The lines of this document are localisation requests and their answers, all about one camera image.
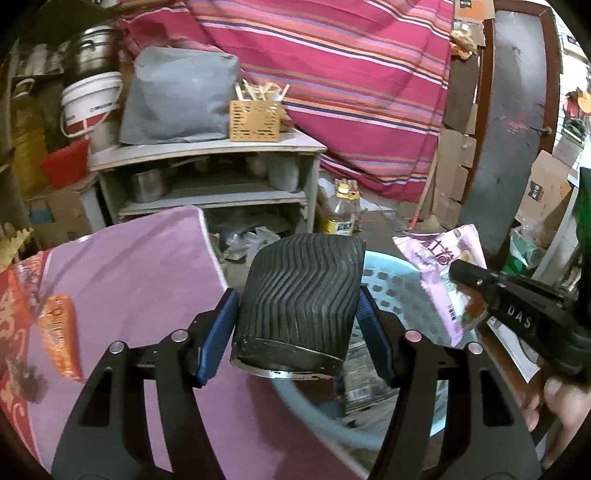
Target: cooking oil bottle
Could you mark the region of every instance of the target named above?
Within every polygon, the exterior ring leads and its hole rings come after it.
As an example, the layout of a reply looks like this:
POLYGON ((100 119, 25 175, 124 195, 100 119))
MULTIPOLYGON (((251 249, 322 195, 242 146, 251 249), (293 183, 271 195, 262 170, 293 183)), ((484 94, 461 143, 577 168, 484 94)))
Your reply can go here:
POLYGON ((335 194, 327 200, 322 231, 331 235, 353 235, 355 226, 355 201, 350 198, 350 185, 338 180, 335 194))
POLYGON ((35 196, 49 184, 40 167, 47 150, 41 107, 30 95, 33 83, 32 79, 18 82, 11 101, 14 174, 25 198, 35 196))
POLYGON ((359 232, 359 219, 361 218, 361 194, 357 187, 357 180, 349 180, 349 200, 353 203, 353 214, 355 222, 353 223, 353 233, 359 232))

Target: striped red blanket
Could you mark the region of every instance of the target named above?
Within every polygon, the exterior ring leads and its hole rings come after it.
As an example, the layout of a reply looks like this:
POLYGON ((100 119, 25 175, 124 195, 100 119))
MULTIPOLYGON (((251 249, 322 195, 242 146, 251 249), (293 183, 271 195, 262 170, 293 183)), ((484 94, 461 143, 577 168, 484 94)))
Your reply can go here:
POLYGON ((420 197, 447 95, 452 0, 184 0, 120 20, 127 49, 219 48, 329 148, 323 167, 420 197))

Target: white bucket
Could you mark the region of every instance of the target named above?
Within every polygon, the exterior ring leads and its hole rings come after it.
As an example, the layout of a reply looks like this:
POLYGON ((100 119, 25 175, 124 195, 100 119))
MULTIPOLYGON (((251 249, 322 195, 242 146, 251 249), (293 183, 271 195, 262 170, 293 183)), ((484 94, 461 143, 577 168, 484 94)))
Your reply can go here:
POLYGON ((122 88, 120 72, 93 75, 70 85, 61 94, 61 132, 67 138, 91 133, 119 108, 122 88))

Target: door frame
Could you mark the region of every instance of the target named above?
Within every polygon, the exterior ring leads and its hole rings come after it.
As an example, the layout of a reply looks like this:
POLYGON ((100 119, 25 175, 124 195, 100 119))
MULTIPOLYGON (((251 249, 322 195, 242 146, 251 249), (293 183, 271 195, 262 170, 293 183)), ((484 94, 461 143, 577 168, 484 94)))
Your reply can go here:
MULTIPOLYGON (((554 150, 554 139, 558 128, 558 109, 560 108, 560 74, 562 73, 562 57, 560 53, 560 40, 556 29, 554 14, 550 7, 527 2, 524 0, 496 0, 495 12, 499 10, 535 15, 539 17, 544 36, 544 48, 546 52, 546 102, 544 107, 544 127, 552 129, 551 135, 541 135, 538 153, 546 150, 552 153, 554 150)), ((464 198, 472 188, 474 176, 478 170, 480 154, 488 128, 488 114, 491 106, 492 79, 495 75, 495 26, 494 20, 485 20, 484 35, 486 46, 482 49, 480 57, 480 81, 476 103, 478 114, 476 116, 476 129, 472 136, 476 139, 476 151, 474 163, 469 169, 464 198)))

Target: pink snack bag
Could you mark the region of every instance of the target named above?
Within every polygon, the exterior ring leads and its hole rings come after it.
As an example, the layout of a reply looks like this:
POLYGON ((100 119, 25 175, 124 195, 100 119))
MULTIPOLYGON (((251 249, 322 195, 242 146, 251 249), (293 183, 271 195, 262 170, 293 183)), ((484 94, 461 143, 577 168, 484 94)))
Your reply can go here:
POLYGON ((411 233, 395 236, 393 240, 421 273, 421 285, 431 298, 452 346, 457 345, 486 308, 480 294, 459 289, 449 278, 449 265, 458 258, 486 268, 476 227, 463 225, 429 235, 411 233))

